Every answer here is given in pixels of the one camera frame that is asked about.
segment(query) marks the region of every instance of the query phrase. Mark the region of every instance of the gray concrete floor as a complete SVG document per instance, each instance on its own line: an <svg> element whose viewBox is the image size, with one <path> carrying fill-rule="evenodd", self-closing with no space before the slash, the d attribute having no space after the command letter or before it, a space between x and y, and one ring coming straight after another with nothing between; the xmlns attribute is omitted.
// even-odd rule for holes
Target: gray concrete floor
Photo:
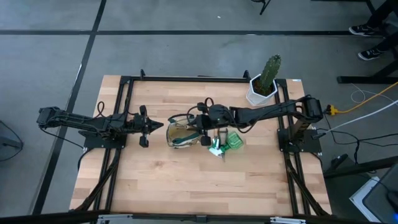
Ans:
<svg viewBox="0 0 398 224"><path fill-rule="evenodd" d="M93 26L100 0L53 1L0 0L0 29L88 29ZM370 16L362 2L272 1L263 16L260 4L249 0L114 0L108 1L100 30L346 30L366 22ZM39 131L35 120L43 106L64 108L88 36L0 35L0 119L24 140L24 150L15 158L0 162L0 217L25 215L39 184L53 137ZM387 53L370 62L356 54L380 42L377 38L241 35L138 35L97 36L73 112L91 116L103 75L211 75L241 77L244 70L259 73L274 54L282 56L279 78L300 78L307 94L323 106L340 109L356 103L353 85L338 85L340 75L370 75L392 61ZM379 92L386 85L358 85ZM396 100L398 92L388 91ZM350 114L330 118L331 125L349 121L387 104L377 98ZM357 137L396 132L396 106L367 120L347 125ZM317 124L326 128L326 123ZM76 130L67 138L83 144ZM338 136L340 141L351 141ZM378 141L393 143L396 138ZM321 140L324 169L336 156L353 158L355 146L339 146L331 136ZM359 162L396 156L396 147L361 145ZM12 154L1 149L0 159ZM63 149L44 212L68 210L77 175L81 150L67 142Z"/></svg>

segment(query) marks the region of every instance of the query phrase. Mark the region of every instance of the cactus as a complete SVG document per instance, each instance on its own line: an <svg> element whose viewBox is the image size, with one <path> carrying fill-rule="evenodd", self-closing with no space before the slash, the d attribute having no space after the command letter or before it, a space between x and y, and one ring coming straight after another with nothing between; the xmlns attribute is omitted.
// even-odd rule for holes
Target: cactus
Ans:
<svg viewBox="0 0 398 224"><path fill-rule="evenodd" d="M268 60L264 70L261 73L260 79L258 79L256 83L257 93L267 96L272 92L272 81L278 74L280 61L280 55L274 55Z"/></svg>

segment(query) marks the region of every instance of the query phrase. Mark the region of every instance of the potted plant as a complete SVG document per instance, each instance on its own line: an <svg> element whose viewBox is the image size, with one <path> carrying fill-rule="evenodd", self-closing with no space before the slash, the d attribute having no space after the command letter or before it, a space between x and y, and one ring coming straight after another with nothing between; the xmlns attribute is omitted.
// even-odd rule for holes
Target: potted plant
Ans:
<svg viewBox="0 0 398 224"><path fill-rule="evenodd" d="M252 106L262 106L278 91L274 78L280 67L280 55L272 56L261 74L250 80L246 99Z"/></svg>

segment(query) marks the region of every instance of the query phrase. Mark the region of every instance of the white pot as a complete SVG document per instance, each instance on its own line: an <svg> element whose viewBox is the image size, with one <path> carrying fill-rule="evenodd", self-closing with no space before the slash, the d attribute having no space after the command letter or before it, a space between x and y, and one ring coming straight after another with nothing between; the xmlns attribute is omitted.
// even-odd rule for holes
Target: white pot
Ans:
<svg viewBox="0 0 398 224"><path fill-rule="evenodd" d="M278 88L276 87L276 82L275 80L272 82L273 86L274 86L274 91L268 95L268 96L263 96L260 95L258 93L254 92L253 89L253 81L257 78L260 77L261 74L259 74L258 76L252 78L250 80L250 84L249 84L249 90L248 93L246 95L246 99L248 100L248 102L252 105L252 106L263 106L265 104L268 103L268 101L275 95L275 93L278 91Z"/></svg>

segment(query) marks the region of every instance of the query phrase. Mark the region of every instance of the person's foot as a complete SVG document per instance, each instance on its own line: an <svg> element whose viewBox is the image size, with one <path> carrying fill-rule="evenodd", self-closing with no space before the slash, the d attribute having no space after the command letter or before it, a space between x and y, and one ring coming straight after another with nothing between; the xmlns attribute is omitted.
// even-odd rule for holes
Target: person's foot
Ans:
<svg viewBox="0 0 398 224"><path fill-rule="evenodd" d="M373 60L379 58L383 53L377 48L372 48L358 53L358 57L362 60Z"/></svg>
<svg viewBox="0 0 398 224"><path fill-rule="evenodd" d="M375 34L374 29L372 27L368 27L367 25L352 26L348 30L354 35L361 35L364 37L369 37Z"/></svg>

